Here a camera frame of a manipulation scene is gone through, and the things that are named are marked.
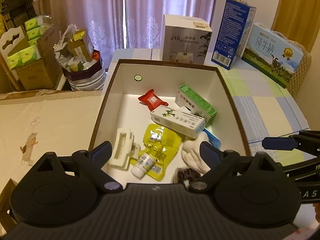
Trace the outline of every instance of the bottle cap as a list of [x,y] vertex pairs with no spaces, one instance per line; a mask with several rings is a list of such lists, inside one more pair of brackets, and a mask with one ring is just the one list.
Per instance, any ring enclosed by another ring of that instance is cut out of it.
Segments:
[[131,173],[136,176],[138,179],[142,179],[144,176],[144,172],[140,170],[137,166],[133,166],[131,169]]

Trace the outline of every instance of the blue box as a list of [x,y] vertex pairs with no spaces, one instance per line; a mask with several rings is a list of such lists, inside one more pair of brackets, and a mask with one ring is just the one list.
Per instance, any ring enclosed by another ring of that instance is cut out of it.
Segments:
[[241,56],[257,8],[226,0],[211,61],[230,69]]
[[255,23],[242,60],[286,88],[302,57],[302,50],[289,40],[261,23]]

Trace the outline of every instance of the red package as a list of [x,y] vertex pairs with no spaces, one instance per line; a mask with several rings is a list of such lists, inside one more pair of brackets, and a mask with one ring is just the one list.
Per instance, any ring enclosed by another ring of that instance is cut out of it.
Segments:
[[155,110],[159,105],[168,106],[167,102],[162,101],[153,93],[153,89],[149,90],[143,96],[139,97],[139,101],[147,104],[150,111]]

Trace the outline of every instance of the silver screw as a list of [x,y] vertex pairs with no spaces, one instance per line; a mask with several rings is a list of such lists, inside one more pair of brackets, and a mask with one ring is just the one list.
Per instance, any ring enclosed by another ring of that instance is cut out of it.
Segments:
[[192,183],[192,187],[196,190],[203,190],[208,187],[208,184],[206,184],[203,181],[196,181],[196,182]]
[[118,189],[120,187],[120,184],[115,182],[115,181],[111,181],[111,182],[107,182],[104,184],[104,187],[108,190],[115,190]]

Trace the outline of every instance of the tablecloth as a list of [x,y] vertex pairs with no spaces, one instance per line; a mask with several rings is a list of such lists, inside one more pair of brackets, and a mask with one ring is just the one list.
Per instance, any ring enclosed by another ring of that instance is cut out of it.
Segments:
[[[117,49],[111,60],[107,80],[107,89],[116,64],[121,58],[159,60],[159,49]],[[257,151],[266,151],[276,162],[290,165],[314,158],[300,150],[274,151],[261,146],[263,138],[289,136],[299,130],[309,129],[309,125],[298,105],[289,94],[272,79],[239,59],[231,70],[226,70],[211,61],[208,53],[205,65],[219,68],[233,101],[237,107],[252,155]]]

